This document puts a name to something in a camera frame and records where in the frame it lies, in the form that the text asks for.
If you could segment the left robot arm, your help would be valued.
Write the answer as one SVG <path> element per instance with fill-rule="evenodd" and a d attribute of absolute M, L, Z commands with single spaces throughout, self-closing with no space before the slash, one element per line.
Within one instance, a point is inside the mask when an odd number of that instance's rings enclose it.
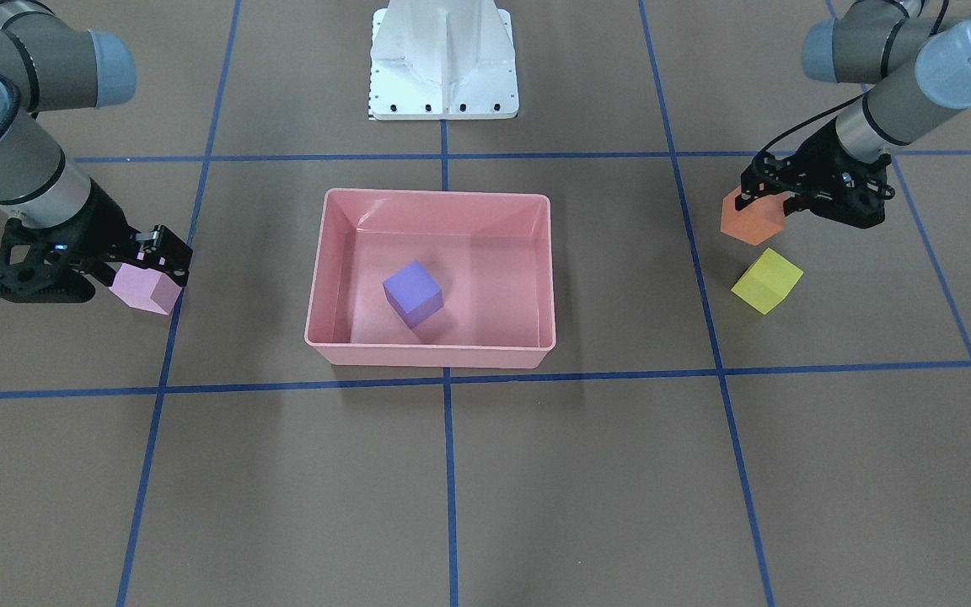
<path fill-rule="evenodd" d="M 858 229 L 885 220 L 894 154 L 971 109 L 971 15 L 923 19 L 924 7 L 856 1 L 809 30 L 806 77 L 866 92 L 814 116 L 819 128 L 793 154 L 760 149 L 724 197 L 724 234 L 760 244 L 805 211 Z"/>

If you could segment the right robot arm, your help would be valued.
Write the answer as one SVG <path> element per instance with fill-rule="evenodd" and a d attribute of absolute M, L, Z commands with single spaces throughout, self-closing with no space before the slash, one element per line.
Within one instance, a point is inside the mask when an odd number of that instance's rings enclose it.
<path fill-rule="evenodd" d="M 0 1 L 0 299 L 75 304 L 101 284 L 128 307 L 170 314 L 192 249 L 139 230 L 38 123 L 46 112 L 120 106 L 135 59 L 110 32 L 76 30 L 42 1 Z"/>

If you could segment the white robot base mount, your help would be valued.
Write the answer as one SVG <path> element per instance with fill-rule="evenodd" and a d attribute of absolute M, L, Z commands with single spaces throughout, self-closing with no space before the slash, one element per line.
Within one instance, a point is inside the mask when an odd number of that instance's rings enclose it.
<path fill-rule="evenodd" d="M 389 1 L 371 24 L 370 119 L 484 121 L 519 114 L 512 15 L 493 1 Z"/>

